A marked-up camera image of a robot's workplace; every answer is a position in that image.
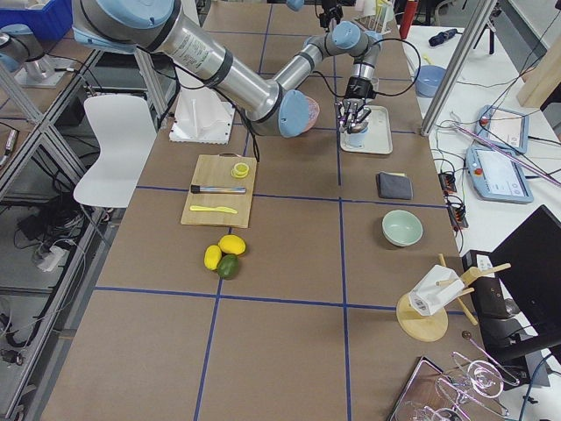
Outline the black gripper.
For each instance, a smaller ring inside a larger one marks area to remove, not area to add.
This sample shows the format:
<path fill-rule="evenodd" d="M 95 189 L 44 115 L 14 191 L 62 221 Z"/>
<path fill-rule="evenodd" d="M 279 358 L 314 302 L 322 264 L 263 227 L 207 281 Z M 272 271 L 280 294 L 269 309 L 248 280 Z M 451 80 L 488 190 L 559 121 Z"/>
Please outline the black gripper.
<path fill-rule="evenodd" d="M 365 105 L 368 100 L 375 97 L 376 92 L 370 79 L 352 76 L 347 83 L 343 102 L 338 105 L 339 130 L 348 131 L 350 115 L 352 115 L 350 123 L 363 121 L 369 123 L 368 118 L 372 110 Z"/>
<path fill-rule="evenodd" d="M 335 20 L 340 22 L 343 17 L 343 9 L 340 1 L 337 0 L 322 0 L 322 12 L 318 15 L 321 22 L 331 22 Z"/>

